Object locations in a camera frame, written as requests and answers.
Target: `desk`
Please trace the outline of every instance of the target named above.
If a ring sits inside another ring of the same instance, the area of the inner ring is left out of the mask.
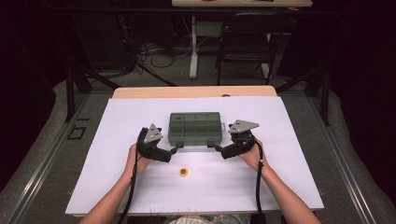
[[[273,2],[255,0],[172,0],[173,7],[311,7],[311,0],[274,0]],[[198,52],[196,48],[196,21],[192,17],[191,21],[191,65],[190,78],[197,78]]]
[[[231,97],[220,97],[224,94]],[[227,124],[235,117],[260,118],[261,126],[253,132],[264,142],[268,161],[311,209],[323,208],[286,109],[273,87],[157,87],[115,91],[66,214],[86,215],[116,182],[141,127],[153,122],[166,136],[169,114],[175,111],[219,111],[221,122]],[[223,133],[221,145],[230,142],[230,136]],[[166,137],[158,146],[170,148]],[[189,169],[186,178],[178,175],[180,167]],[[255,213],[255,181],[256,173],[237,157],[224,160],[214,149],[181,148],[169,163],[156,161],[137,178],[128,215]],[[279,210],[263,181],[261,193],[263,211]]]

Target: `wooden table edge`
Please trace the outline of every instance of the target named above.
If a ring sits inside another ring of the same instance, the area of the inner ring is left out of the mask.
[[[122,87],[113,99],[277,96],[273,86]]]

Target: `forearm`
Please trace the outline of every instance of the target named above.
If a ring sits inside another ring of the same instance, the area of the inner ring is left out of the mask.
[[[273,193],[289,224],[320,223],[305,202],[279,178],[271,167],[263,168],[262,179]]]
[[[122,175],[113,188],[80,223],[111,223],[130,184],[131,177]]]

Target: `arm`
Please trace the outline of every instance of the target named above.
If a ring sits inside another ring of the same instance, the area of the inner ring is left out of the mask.
[[[113,188],[96,204],[96,206],[85,216],[80,223],[111,223],[117,213],[120,203],[131,185],[131,177],[134,169],[136,146],[129,148],[128,160],[124,171]],[[141,158],[137,163],[137,175],[140,175],[152,162],[152,160]]]
[[[259,147],[254,147],[244,154],[239,155],[250,168],[257,171],[259,166]],[[280,210],[289,224],[293,223],[320,223],[314,213],[308,208],[304,201],[292,191],[276,174],[268,164],[264,153],[262,153],[262,179],[273,193]]]

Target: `white paper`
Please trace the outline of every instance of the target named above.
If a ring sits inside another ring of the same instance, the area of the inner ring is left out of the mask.
[[[323,208],[290,118],[280,97],[241,96],[177,99],[110,99],[85,161],[66,214],[84,215],[111,189],[123,171],[128,149],[142,127],[154,123],[167,140],[173,112],[220,112],[226,124],[221,145],[231,144],[228,124],[237,119],[256,122],[251,130],[264,143],[264,152],[283,181],[311,209]],[[189,174],[181,177],[179,169]],[[153,162],[137,178],[129,214],[200,214],[256,212],[256,172],[238,157],[224,160],[207,147],[185,147],[169,163]],[[128,193],[120,205],[122,212]],[[278,210],[275,199],[261,183],[262,210]]]

